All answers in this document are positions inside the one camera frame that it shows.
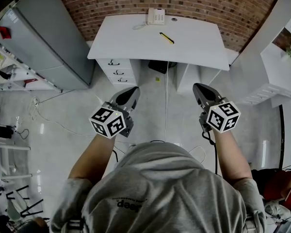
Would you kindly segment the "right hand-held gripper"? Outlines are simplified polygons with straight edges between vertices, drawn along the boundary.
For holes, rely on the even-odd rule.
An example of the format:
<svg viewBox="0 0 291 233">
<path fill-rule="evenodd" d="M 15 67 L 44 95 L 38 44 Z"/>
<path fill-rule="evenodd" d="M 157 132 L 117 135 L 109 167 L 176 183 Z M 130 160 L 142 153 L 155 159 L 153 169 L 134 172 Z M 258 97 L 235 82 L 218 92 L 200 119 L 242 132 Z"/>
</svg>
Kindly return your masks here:
<svg viewBox="0 0 291 233">
<path fill-rule="evenodd" d="M 241 112 L 234 102 L 222 97 L 214 88 L 201 83 L 193 84 L 193 93 L 203 110 L 199 117 L 203 132 L 215 130 L 224 133 L 235 128 Z"/>
</svg>

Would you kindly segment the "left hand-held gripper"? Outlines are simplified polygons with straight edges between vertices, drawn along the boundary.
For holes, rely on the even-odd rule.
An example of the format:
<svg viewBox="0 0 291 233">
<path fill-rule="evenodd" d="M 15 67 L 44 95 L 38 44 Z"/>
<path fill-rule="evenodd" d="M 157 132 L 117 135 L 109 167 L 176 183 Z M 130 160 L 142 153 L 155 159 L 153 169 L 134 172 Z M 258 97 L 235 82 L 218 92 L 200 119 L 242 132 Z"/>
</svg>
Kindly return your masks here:
<svg viewBox="0 0 291 233">
<path fill-rule="evenodd" d="M 118 134 L 128 137 L 134 122 L 130 116 L 140 97 L 140 88 L 129 87 L 114 94 L 89 117 L 95 132 L 108 139 Z"/>
</svg>

